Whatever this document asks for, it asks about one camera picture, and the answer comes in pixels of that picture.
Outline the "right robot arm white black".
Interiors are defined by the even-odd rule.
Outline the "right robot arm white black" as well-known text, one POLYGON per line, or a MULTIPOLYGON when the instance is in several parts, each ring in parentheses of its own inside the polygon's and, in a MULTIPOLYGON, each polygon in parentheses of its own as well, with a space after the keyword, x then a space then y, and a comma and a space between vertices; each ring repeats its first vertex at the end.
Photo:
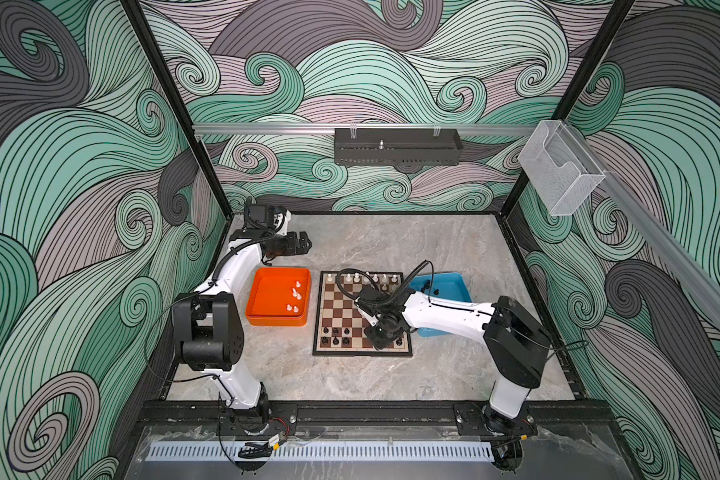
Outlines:
POLYGON ((336 285, 368 321, 365 335, 377 350, 404 333, 421 329, 484 343, 498 370, 489 396, 489 414, 515 420, 530 392, 540 386, 549 358, 557 352, 551 334, 512 297, 459 302, 439 299, 430 289, 410 287, 422 270, 433 267, 431 261, 422 261, 391 292, 383 290, 372 275, 355 268, 340 270, 336 285))

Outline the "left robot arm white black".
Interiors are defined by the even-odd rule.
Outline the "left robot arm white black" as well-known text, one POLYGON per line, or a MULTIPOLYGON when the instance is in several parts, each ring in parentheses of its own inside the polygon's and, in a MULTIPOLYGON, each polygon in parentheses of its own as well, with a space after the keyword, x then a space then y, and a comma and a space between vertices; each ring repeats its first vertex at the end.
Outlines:
POLYGON ((262 423, 269 421, 269 400, 243 360, 245 337, 236 300, 264 261, 309 252, 308 234, 291 232, 290 220, 291 212, 283 206, 246 206, 242 227, 231 234, 209 277, 171 305, 178 361, 216 382, 228 412, 262 423))

